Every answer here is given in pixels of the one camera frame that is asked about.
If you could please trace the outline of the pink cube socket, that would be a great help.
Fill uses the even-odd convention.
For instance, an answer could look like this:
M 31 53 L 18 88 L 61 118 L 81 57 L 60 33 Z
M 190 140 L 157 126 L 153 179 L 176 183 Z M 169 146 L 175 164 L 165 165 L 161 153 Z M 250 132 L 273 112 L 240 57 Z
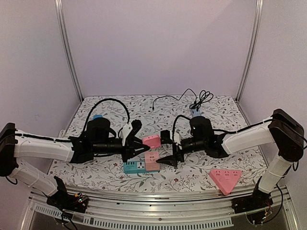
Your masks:
M 144 154 L 145 159 L 145 169 L 147 172 L 157 172 L 160 171 L 160 164 L 156 161 L 160 159 L 159 152 L 149 151 Z

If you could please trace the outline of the small pink square adapter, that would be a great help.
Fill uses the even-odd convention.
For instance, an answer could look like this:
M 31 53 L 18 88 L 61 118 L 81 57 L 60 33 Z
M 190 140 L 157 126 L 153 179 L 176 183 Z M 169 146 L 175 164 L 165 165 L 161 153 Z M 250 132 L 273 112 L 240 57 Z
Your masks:
M 150 149 L 155 149 L 161 147 L 161 139 L 159 135 L 152 135 L 144 137 L 142 143 L 150 147 Z

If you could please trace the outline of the teal power strip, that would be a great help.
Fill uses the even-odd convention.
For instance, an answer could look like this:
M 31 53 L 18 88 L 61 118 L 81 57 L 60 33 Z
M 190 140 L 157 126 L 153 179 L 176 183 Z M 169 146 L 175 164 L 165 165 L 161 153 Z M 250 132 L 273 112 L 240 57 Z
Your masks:
M 146 173 L 144 161 L 128 161 L 123 163 L 123 170 L 125 174 Z

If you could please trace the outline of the blue plug adapter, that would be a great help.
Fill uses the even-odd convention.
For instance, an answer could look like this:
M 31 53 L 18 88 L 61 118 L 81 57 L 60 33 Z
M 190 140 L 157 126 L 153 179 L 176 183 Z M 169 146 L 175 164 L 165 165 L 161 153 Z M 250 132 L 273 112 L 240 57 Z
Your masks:
M 92 117 L 92 120 L 95 120 L 95 119 L 97 119 L 97 118 L 103 118 L 103 116 L 102 116 L 102 115 L 94 115 L 94 116 Z

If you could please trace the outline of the purple power strip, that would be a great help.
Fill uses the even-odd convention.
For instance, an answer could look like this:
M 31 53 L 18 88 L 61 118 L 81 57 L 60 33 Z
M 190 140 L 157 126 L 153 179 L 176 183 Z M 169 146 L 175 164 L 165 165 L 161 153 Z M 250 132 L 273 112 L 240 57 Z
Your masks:
M 197 110 L 197 109 L 191 109 L 191 116 L 192 117 L 198 117 L 198 116 L 201 116 L 201 111 L 200 110 Z

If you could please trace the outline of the pink triangular power strip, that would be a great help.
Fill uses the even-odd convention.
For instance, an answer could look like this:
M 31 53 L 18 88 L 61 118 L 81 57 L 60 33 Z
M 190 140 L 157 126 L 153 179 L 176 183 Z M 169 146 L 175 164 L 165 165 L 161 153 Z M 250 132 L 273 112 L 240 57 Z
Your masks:
M 210 178 L 225 196 L 231 194 L 241 175 L 240 170 L 212 169 L 209 173 Z

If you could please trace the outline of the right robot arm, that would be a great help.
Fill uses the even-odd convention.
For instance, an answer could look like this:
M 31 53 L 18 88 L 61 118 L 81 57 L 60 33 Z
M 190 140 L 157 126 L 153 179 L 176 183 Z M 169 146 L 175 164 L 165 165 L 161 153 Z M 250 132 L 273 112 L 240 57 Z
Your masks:
M 304 128 L 282 109 L 276 109 L 270 117 L 238 131 L 213 129 L 211 121 L 201 115 L 191 118 L 189 125 L 189 138 L 182 139 L 175 130 L 161 132 L 162 141 L 172 144 L 172 155 L 158 159 L 157 163 L 177 167 L 178 162 L 184 161 L 184 155 L 191 152 L 205 151 L 210 157 L 219 159 L 255 146 L 276 144 L 277 155 L 248 199 L 252 209 L 258 209 L 266 202 L 273 188 L 293 163 L 303 157 L 306 149 Z

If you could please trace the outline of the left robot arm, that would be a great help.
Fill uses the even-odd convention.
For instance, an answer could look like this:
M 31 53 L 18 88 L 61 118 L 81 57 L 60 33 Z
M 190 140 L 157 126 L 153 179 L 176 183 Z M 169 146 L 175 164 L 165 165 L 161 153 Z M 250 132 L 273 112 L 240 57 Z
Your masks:
M 119 154 L 122 161 L 127 162 L 150 149 L 135 136 L 141 127 L 140 120 L 133 120 L 117 135 L 108 119 L 98 117 L 89 121 L 78 137 L 51 138 L 19 131 L 14 123 L 8 123 L 0 133 L 0 175 L 21 180 L 52 197 L 61 208 L 67 208 L 71 197 L 63 181 L 46 175 L 22 159 L 34 157 L 82 164 L 95 157 Z

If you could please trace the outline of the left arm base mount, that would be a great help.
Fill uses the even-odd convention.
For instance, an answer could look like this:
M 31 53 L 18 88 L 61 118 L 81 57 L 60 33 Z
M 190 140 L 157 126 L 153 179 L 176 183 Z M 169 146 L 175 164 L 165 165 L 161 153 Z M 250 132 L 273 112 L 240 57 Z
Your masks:
M 54 195 L 47 196 L 47 204 L 58 208 L 60 211 L 65 209 L 85 213 L 89 197 L 82 193 L 68 194 L 64 182 L 56 176 L 54 176 L 54 179 L 57 182 L 57 192 Z

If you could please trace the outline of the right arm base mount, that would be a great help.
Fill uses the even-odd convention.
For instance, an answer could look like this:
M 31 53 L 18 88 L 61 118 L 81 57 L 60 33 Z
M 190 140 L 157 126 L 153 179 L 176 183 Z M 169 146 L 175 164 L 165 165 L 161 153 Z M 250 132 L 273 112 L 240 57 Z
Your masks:
M 271 193 L 265 193 L 255 186 L 253 193 L 247 196 L 234 198 L 231 200 L 234 212 L 243 213 L 264 208 L 273 204 Z

